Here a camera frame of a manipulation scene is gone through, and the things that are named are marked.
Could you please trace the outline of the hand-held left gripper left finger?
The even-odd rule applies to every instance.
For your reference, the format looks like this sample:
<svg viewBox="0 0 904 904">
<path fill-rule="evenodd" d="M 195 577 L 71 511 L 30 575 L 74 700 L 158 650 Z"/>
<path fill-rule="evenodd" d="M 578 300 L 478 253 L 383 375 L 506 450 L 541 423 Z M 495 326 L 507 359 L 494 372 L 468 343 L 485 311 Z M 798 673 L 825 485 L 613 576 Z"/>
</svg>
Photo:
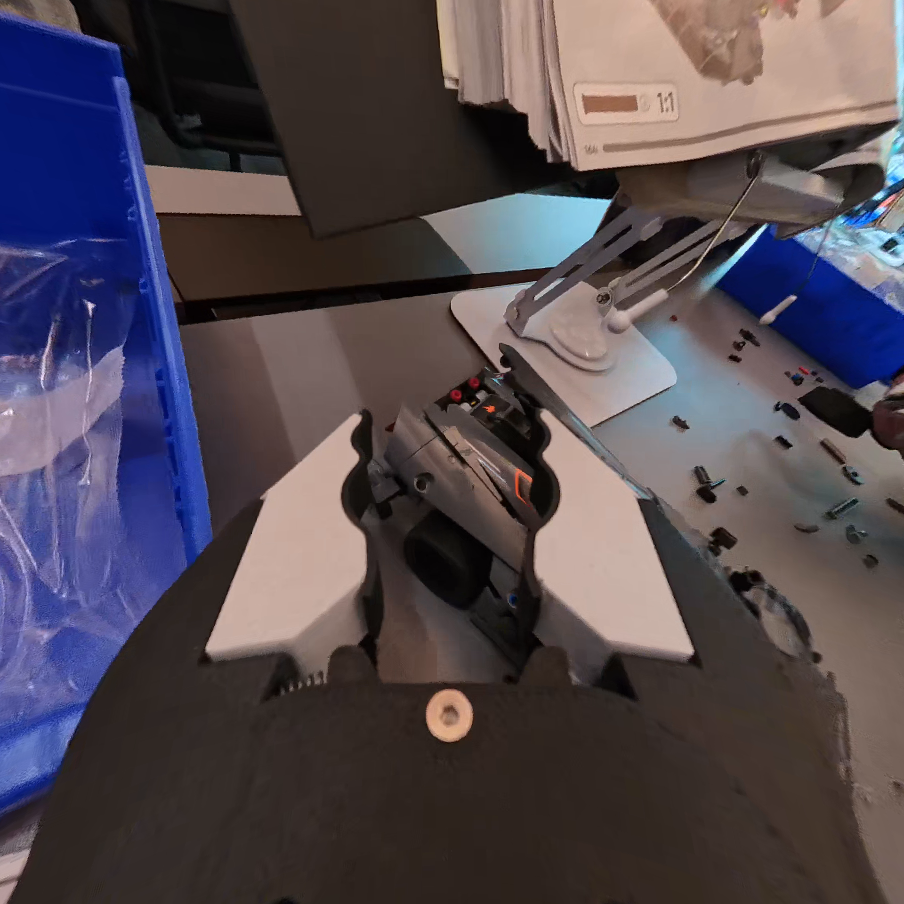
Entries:
<svg viewBox="0 0 904 904">
<path fill-rule="evenodd" d="M 363 525 L 372 430 L 371 413 L 351 415 L 263 494 L 207 641 L 211 661 L 327 664 L 342 646 L 375 656 L 383 593 Z"/>
</svg>

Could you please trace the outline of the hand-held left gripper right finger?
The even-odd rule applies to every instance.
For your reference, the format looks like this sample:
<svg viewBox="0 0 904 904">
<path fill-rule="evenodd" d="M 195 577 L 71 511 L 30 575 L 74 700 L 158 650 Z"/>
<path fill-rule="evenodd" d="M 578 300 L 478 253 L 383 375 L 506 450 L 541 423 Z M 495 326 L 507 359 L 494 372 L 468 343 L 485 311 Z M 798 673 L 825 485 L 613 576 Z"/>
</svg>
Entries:
<svg viewBox="0 0 904 904">
<path fill-rule="evenodd" d="M 641 497 L 548 412 L 541 460 L 559 496 L 533 546 L 541 589 L 534 633 L 571 664 L 613 654 L 687 662 L 694 646 L 641 510 Z"/>
</svg>

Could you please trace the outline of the dark lego car model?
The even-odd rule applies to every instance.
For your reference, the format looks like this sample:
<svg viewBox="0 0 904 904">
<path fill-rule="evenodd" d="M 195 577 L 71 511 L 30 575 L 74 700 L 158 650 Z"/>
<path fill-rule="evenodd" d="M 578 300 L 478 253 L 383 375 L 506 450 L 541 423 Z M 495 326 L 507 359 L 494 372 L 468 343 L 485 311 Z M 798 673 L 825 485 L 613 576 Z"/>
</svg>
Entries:
<svg viewBox="0 0 904 904">
<path fill-rule="evenodd" d="M 409 571 L 472 623 L 516 669 L 540 644 L 518 611 L 528 531 L 549 505 L 532 501 L 539 463 L 535 416 L 548 411 L 640 499 L 633 480 L 514 345 L 421 411 L 401 407 L 382 458 L 370 465 L 381 519 L 402 495 L 426 507 L 407 532 Z"/>
</svg>

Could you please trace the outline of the LEGO Technic box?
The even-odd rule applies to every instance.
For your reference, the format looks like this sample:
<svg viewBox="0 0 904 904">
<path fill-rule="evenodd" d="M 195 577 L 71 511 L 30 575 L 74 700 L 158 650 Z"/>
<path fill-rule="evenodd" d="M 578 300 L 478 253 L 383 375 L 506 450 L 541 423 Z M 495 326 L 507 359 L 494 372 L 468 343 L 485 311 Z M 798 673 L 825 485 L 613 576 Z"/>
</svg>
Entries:
<svg viewBox="0 0 904 904">
<path fill-rule="evenodd" d="M 444 85 L 434 2 L 232 1 L 303 218 L 332 238 L 511 194 L 611 199 L 611 171 L 550 164 L 525 116 Z"/>
</svg>

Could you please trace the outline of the person's right hand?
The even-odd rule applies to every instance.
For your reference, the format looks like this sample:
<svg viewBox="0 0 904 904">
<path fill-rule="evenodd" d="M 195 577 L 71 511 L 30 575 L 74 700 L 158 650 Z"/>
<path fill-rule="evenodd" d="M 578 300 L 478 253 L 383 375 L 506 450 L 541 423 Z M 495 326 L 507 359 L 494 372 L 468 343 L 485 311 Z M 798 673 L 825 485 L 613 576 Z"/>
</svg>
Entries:
<svg viewBox="0 0 904 904">
<path fill-rule="evenodd" d="M 903 456 L 903 379 L 890 386 L 872 409 L 872 435 Z"/>
</svg>

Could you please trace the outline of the blue plastic bin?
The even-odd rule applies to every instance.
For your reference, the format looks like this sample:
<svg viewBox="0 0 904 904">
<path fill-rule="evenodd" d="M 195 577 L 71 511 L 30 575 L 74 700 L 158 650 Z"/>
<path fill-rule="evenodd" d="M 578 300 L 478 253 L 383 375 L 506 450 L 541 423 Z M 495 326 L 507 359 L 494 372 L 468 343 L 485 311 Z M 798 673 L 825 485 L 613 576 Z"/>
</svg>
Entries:
<svg viewBox="0 0 904 904">
<path fill-rule="evenodd" d="M 842 249 L 824 230 L 779 239 L 767 226 L 718 288 L 757 318 L 796 300 L 771 328 L 853 389 L 902 370 L 902 267 Z"/>
</svg>

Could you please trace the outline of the clear plastic parts bags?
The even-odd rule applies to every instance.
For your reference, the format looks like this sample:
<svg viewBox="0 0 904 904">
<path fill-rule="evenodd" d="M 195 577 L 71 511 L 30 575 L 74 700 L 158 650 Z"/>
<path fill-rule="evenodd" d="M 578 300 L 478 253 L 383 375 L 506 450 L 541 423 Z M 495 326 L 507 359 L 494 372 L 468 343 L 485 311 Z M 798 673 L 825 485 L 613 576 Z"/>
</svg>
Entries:
<svg viewBox="0 0 904 904">
<path fill-rule="evenodd" d="M 841 218 L 842 233 L 881 263 L 903 266 L 903 198 L 898 194 L 875 210 Z"/>
</svg>

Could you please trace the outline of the white book stand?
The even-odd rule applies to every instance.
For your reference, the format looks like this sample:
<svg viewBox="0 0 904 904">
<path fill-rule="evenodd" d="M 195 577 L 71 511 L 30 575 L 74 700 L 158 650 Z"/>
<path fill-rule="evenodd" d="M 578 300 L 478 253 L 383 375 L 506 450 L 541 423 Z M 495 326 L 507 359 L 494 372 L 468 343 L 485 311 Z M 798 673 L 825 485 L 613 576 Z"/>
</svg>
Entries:
<svg viewBox="0 0 904 904">
<path fill-rule="evenodd" d="M 877 140 L 816 163 L 788 148 L 617 172 L 620 212 L 532 284 L 469 290 L 450 310 L 501 370 L 521 356 L 594 427 L 669 390 L 676 372 L 636 327 L 712 251 L 750 227 L 822 225 L 882 187 Z"/>
</svg>

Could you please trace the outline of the clear plastic bag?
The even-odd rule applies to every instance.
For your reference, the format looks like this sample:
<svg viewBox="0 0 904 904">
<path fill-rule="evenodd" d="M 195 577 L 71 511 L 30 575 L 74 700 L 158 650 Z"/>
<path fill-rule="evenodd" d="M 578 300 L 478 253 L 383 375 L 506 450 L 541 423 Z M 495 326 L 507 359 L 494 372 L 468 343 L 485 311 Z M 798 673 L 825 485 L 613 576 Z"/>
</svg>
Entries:
<svg viewBox="0 0 904 904">
<path fill-rule="evenodd" d="M 119 487 L 126 343 L 139 300 L 129 245 L 2 243 L 2 721 L 83 702 L 162 584 Z"/>
</svg>

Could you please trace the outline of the open instruction book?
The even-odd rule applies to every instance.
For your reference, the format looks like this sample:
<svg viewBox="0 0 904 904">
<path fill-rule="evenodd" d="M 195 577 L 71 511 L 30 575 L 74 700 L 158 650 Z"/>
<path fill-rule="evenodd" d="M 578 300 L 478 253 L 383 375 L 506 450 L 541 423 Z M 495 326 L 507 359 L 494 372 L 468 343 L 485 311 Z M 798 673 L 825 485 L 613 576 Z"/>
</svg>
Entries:
<svg viewBox="0 0 904 904">
<path fill-rule="evenodd" d="M 898 124 L 902 2 L 436 2 L 458 102 L 578 172 L 780 149 L 811 170 Z"/>
</svg>

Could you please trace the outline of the blue bin with marker tag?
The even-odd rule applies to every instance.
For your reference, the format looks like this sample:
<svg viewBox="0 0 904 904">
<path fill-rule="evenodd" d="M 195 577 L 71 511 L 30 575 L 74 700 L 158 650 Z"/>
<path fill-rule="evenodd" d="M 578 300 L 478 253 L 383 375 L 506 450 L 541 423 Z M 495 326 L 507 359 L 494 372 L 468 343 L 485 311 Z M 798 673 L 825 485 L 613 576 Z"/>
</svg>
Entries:
<svg viewBox="0 0 904 904">
<path fill-rule="evenodd" d="M 2 243 L 106 238 L 130 247 L 139 300 L 126 343 L 119 487 L 129 536 L 161 580 L 155 604 L 210 542 L 211 526 L 129 86 L 113 45 L 24 17 L 2 15 L 1 51 Z M 51 661 L 104 664 L 91 695 L 115 656 L 107 662 L 81 643 Z M 49 791 L 90 695 L 35 718 L 2 721 L 2 816 Z"/>
</svg>

